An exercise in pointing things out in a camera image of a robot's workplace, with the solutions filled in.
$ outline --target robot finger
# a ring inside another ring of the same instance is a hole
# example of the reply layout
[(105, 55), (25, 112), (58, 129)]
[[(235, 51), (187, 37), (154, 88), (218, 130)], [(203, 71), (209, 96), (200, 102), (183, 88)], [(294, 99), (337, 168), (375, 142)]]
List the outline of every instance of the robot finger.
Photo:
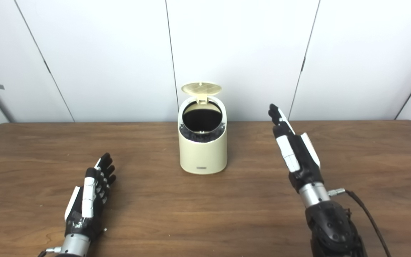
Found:
[(107, 180), (107, 184), (108, 184), (109, 186), (111, 186), (111, 185), (113, 184), (113, 182), (115, 182), (116, 179), (117, 179), (117, 177), (116, 177), (115, 175), (111, 175), (111, 176), (109, 177), (109, 179)]
[(110, 153), (105, 153), (96, 163), (95, 168), (105, 170), (112, 164), (112, 158)]
[(110, 165), (109, 168), (107, 168), (106, 170), (104, 170), (104, 176), (106, 178), (109, 178), (109, 176), (112, 174), (112, 172), (115, 171), (115, 166)]

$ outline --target wood grain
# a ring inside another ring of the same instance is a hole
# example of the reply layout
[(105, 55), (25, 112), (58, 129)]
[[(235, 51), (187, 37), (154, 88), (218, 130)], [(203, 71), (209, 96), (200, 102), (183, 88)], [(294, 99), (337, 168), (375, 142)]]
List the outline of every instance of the wood grain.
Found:
[[(307, 132), (326, 187), (355, 191), (394, 257), (411, 257), (411, 122), (292, 122)], [(176, 123), (0, 125), (0, 257), (37, 256), (62, 244), (63, 215), (86, 168), (109, 152), (117, 181), (108, 231), (90, 256), (306, 257), (304, 207), (269, 122), (230, 122), (225, 171), (182, 171)], [(371, 257), (383, 257), (363, 211), (336, 200)]]

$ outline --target black cable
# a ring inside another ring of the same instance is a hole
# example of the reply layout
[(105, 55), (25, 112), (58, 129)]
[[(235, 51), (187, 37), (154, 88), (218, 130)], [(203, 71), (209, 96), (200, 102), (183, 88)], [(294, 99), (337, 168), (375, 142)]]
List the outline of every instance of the black cable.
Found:
[(47, 251), (42, 251), (37, 257), (44, 257), (47, 254)]
[(359, 197), (353, 192), (353, 191), (345, 191), (351, 198), (353, 198), (353, 200), (356, 201), (356, 203), (358, 203), (358, 205), (364, 210), (364, 212), (366, 213), (367, 217), (370, 220), (370, 223), (372, 223), (372, 226), (374, 227), (375, 232), (377, 233), (378, 238), (380, 239), (381, 245), (383, 246), (383, 249), (385, 249), (385, 253), (387, 257), (391, 257), (391, 253), (390, 250), (388, 250), (388, 247), (386, 246), (385, 243), (385, 239), (383, 239), (382, 234), (380, 233), (380, 230), (377, 226), (377, 223), (375, 223), (374, 218), (372, 218), (372, 215), (370, 215), (369, 210), (367, 210), (366, 206), (364, 205), (364, 203), (361, 201), (361, 199), (359, 199)]

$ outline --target silver cylinder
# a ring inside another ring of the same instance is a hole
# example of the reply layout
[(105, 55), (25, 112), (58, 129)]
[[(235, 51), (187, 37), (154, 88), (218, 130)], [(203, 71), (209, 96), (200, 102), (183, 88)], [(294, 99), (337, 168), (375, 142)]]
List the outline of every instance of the silver cylinder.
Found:
[(306, 184), (299, 189), (299, 194), (306, 208), (331, 200), (323, 183), (320, 182)]
[(85, 257), (90, 246), (90, 238), (80, 234), (67, 234), (60, 253), (75, 254)]

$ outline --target trash can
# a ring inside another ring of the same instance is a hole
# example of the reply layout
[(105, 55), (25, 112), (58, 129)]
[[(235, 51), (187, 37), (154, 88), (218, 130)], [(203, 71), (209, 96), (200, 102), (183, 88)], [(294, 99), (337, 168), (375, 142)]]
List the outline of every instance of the trash can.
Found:
[(189, 83), (191, 95), (178, 111), (181, 167), (193, 174), (213, 174), (227, 164), (227, 116), (222, 101), (213, 95), (222, 88), (209, 82)]

